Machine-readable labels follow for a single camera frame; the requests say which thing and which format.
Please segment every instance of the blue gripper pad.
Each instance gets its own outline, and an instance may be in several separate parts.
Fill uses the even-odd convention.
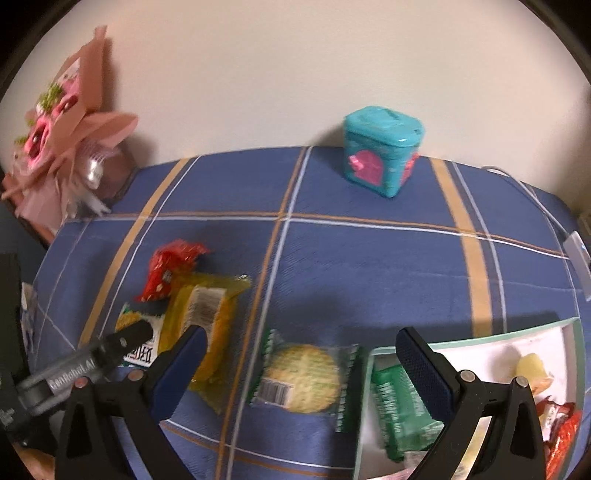
[[[206,352],[205,330],[191,325],[171,350],[158,355],[148,369],[148,377],[152,373],[155,378],[147,385],[151,390],[150,414],[154,420],[173,415]]]
[[[448,424],[460,394],[453,366],[442,354],[433,352],[412,327],[398,332],[396,355],[431,417]]]

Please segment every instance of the white wall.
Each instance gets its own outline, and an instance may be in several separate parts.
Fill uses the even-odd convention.
[[[556,191],[589,129],[588,82],[518,0],[82,0],[0,103],[3,165],[23,113],[99,24],[142,164],[335,144],[344,115],[377,104],[424,122],[424,154]]]

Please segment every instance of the pink flower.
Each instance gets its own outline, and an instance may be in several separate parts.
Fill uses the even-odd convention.
[[[29,156],[29,168],[33,168],[37,160],[41,157],[41,153],[51,132],[51,127],[51,118],[48,115],[41,115],[37,119],[35,126],[31,129],[29,138],[23,147],[24,152]]]
[[[75,104],[78,103],[78,94],[77,93],[67,93],[65,94],[60,103],[58,103],[53,110],[51,111],[51,116],[54,119],[57,119],[61,114],[66,113],[70,108],[72,108]]]
[[[78,75],[72,79],[67,79],[61,84],[61,88],[64,90],[64,96],[51,111],[51,117],[53,119],[57,119],[61,114],[67,112],[78,103],[78,96],[80,95],[80,80]]]

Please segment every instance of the electrical outlet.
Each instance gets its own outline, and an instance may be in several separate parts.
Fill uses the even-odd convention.
[[[589,255],[587,247],[578,232],[571,233],[562,246],[573,264],[574,271],[577,272],[585,300],[591,300],[591,270],[589,270],[591,255]]]

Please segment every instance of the green snack package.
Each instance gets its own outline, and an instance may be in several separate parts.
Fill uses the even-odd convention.
[[[426,450],[435,442],[443,423],[431,418],[402,365],[374,370],[371,390],[390,460],[401,462],[404,452]]]

